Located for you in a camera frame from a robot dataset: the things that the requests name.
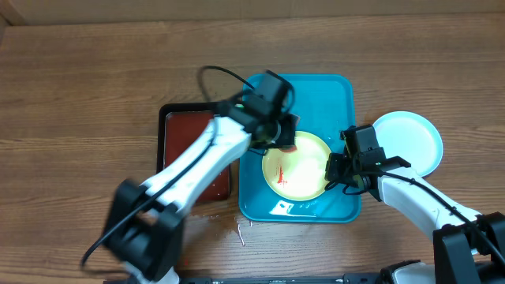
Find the light blue plate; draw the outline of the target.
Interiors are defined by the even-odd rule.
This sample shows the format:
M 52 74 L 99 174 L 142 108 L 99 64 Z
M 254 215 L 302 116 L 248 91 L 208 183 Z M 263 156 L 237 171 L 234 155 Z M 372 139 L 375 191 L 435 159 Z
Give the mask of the light blue plate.
M 409 111 L 394 111 L 381 116 L 372 124 L 378 143 L 385 150 L 387 158 L 399 156 L 410 163 L 416 171 L 420 169 L 422 163 L 420 122 L 423 118 Z

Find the green and orange sponge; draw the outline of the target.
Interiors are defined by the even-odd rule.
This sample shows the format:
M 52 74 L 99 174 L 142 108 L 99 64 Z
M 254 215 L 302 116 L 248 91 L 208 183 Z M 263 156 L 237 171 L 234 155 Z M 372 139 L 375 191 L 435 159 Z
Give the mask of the green and orange sponge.
M 296 145 L 290 145 L 290 146 L 285 146 L 280 148 L 280 151 L 285 152 L 285 153 L 291 153 L 297 150 Z

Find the yellow-green plate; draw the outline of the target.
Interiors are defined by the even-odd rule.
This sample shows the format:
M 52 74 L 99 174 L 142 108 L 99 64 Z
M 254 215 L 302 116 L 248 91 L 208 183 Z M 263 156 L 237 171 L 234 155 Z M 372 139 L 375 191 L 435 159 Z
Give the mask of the yellow-green plate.
M 417 171 L 426 177 L 437 169 L 443 158 L 443 139 L 438 129 L 426 118 L 421 125 L 421 166 Z
M 297 131 L 295 150 L 271 149 L 262 158 L 265 181 L 279 196 L 294 201 L 312 200 L 324 192 L 331 149 L 316 135 Z

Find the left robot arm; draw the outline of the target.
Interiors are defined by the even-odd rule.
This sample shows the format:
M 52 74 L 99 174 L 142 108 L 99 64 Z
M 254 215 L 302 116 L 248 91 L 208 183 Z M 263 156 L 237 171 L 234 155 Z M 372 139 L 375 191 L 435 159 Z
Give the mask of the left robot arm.
M 131 274 L 131 283 L 178 283 L 185 217 L 204 190 L 249 149 L 252 136 L 216 116 L 175 161 L 141 184 L 117 188 L 101 241 Z

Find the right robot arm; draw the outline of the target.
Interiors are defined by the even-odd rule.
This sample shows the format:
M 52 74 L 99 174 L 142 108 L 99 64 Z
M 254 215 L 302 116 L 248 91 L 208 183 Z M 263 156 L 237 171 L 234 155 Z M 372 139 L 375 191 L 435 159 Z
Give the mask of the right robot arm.
M 483 215 L 430 185 L 400 157 L 378 151 L 335 154 L 326 165 L 326 188 L 346 195 L 370 193 L 406 216 L 433 245 L 434 263 L 408 260 L 381 270 L 379 283 L 502 283 L 504 215 Z

